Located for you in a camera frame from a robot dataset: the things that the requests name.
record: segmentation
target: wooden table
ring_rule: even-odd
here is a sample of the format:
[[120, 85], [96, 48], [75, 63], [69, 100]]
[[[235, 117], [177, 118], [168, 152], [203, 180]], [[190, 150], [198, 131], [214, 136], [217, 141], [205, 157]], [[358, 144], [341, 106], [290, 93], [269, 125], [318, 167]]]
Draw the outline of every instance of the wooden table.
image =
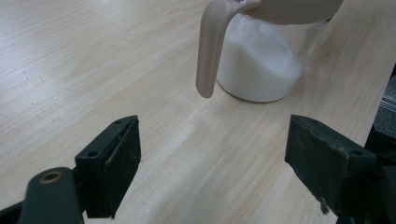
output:
[[115, 220], [87, 223], [334, 223], [284, 162], [290, 115], [365, 143], [396, 62], [396, 1], [346, 0], [294, 91], [268, 104], [197, 93], [206, 3], [1, 1], [0, 208], [136, 114], [136, 177]]

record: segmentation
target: transparent container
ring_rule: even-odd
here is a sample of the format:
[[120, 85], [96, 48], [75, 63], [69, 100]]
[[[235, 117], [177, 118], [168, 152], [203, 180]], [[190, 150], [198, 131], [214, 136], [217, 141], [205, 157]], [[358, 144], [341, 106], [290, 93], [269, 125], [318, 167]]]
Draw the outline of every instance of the transparent container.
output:
[[228, 93], [248, 101], [271, 102], [285, 97], [298, 81], [317, 35], [342, 3], [271, 2], [263, 2], [266, 7], [260, 0], [214, 0], [206, 6], [196, 79], [202, 96], [213, 94], [217, 79]]

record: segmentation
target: beige handle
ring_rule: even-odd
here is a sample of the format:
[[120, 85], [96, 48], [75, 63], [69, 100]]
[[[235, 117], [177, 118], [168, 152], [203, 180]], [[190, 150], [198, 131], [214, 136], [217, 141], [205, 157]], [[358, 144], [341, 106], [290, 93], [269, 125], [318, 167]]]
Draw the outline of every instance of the beige handle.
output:
[[259, 7], [262, 0], [213, 0], [204, 10], [199, 39], [196, 87], [205, 98], [215, 89], [225, 31], [238, 12]]

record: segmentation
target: wood grain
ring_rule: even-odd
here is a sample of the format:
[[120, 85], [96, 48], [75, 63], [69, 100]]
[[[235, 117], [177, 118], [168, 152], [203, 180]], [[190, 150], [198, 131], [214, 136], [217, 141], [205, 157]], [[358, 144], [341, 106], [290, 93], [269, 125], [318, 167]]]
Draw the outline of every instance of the wood grain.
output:
[[364, 144], [396, 62], [396, 2], [346, 0], [269, 104], [196, 92], [206, 3], [1, 1], [0, 208], [136, 114], [142, 163], [112, 223], [334, 223], [283, 160], [289, 118]]

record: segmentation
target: white powder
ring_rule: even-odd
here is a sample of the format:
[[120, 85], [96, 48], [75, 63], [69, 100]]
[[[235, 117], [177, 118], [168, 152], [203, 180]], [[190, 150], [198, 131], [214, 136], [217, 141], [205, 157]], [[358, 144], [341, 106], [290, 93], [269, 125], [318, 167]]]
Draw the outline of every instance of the white powder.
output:
[[255, 102], [286, 96], [302, 66], [271, 24], [237, 14], [224, 38], [218, 81], [230, 94]]

